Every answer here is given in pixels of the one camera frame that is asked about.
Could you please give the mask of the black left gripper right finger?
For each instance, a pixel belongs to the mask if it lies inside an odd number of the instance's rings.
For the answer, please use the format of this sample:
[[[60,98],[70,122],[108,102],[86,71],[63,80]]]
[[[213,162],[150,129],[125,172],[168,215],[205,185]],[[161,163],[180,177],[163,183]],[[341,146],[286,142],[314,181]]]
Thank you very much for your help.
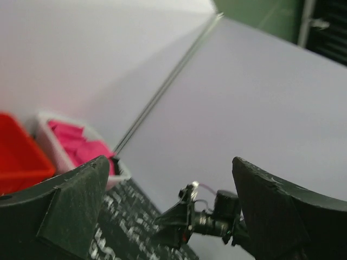
[[[346,202],[235,157],[232,174],[256,259],[346,259]]]

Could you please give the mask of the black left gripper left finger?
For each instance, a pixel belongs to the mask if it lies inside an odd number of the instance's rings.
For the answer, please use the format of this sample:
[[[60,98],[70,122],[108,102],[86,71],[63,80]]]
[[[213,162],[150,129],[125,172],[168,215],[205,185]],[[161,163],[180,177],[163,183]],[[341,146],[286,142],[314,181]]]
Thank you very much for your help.
[[[86,259],[108,173],[100,156],[1,196],[1,259]]]

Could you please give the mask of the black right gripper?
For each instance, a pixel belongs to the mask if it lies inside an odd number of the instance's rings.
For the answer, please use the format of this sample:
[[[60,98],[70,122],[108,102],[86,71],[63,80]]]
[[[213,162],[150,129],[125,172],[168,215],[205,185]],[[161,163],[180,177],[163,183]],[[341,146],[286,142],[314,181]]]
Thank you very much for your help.
[[[227,190],[214,193],[214,208],[196,211],[195,204],[205,200],[196,199],[199,184],[191,183],[181,189],[178,202],[158,216],[154,224],[159,230],[153,241],[170,248],[181,248],[197,233],[220,237],[224,244],[249,248],[249,234],[241,216],[241,205],[237,194]]]

